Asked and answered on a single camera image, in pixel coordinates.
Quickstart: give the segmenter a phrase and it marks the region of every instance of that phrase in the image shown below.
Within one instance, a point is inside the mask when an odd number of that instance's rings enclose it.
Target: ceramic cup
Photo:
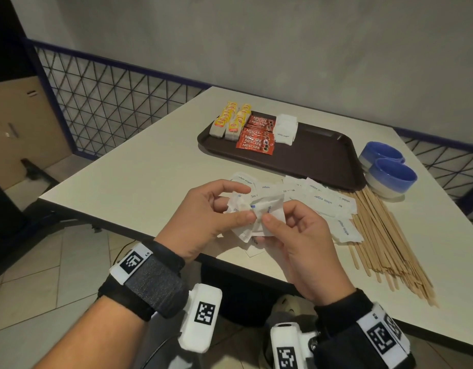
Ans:
[[[417,181],[411,168],[387,158],[375,160],[365,178],[371,190],[389,199],[402,196]]]
[[[359,162],[363,167],[363,171],[368,172],[378,158],[392,159],[399,163],[405,162],[405,158],[399,150],[386,143],[370,141],[359,155]]]

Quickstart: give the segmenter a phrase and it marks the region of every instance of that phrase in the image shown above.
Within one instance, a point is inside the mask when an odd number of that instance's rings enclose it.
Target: right hand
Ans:
[[[342,268],[327,222],[300,201],[285,202],[283,209],[286,223],[268,213],[262,216],[262,223],[282,249],[289,281],[315,305],[328,305],[354,293],[356,288]]]

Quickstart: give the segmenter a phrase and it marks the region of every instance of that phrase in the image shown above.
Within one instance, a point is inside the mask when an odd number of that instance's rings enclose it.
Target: left hand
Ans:
[[[247,194],[251,188],[239,182],[216,180],[190,189],[155,240],[190,261],[220,233],[252,224],[257,219],[253,211],[223,214],[229,198],[219,195],[233,191]]]

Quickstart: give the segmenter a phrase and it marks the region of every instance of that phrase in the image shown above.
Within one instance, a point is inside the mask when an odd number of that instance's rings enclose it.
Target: plastic tray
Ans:
[[[252,114],[276,118],[256,111]],[[356,191],[366,185],[354,145],[342,133],[300,123],[292,146],[276,143],[274,153],[265,155],[238,149],[234,141],[209,136],[211,124],[197,136],[198,143],[209,153],[298,178],[309,177],[336,189]]]

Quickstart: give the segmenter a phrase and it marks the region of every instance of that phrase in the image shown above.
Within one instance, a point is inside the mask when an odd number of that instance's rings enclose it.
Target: blue cup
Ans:
[[[365,175],[371,190],[384,198],[402,196],[417,181],[417,174],[405,164],[379,158]]]
[[[359,155],[363,171],[367,172],[378,158],[387,158],[399,163],[405,162],[405,158],[399,150],[386,143],[370,141]]]

